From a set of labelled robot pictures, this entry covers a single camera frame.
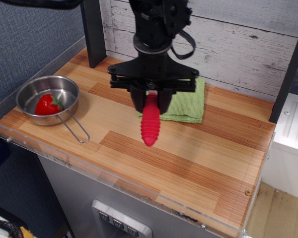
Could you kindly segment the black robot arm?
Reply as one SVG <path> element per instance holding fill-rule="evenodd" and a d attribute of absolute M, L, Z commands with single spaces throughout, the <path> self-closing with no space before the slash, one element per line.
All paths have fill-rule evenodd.
<path fill-rule="evenodd" d="M 194 48 L 194 39 L 183 29 L 190 25 L 192 10 L 185 0 L 132 0 L 138 57 L 108 67 L 111 87 L 127 89 L 136 111 L 142 112 L 147 93 L 157 91 L 160 113 L 167 112 L 172 95 L 194 92 L 198 70 L 179 64 L 169 55 L 172 41 L 180 35 Z"/>

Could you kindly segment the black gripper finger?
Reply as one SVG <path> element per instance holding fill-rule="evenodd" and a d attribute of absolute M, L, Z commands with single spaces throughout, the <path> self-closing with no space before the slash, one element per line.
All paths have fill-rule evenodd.
<path fill-rule="evenodd" d="M 130 94 L 136 111 L 142 112 L 146 104 L 147 92 L 144 90 L 132 89 Z"/>
<path fill-rule="evenodd" d="M 158 91 L 158 107 L 160 113 L 166 113 L 172 100 L 172 91 Z"/>

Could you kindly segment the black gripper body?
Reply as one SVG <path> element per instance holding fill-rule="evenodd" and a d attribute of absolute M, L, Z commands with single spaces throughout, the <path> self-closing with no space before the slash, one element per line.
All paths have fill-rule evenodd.
<path fill-rule="evenodd" d="M 195 92 L 198 70 L 179 64 L 168 53 L 139 53 L 133 60 L 108 67 L 112 88 L 136 91 Z"/>

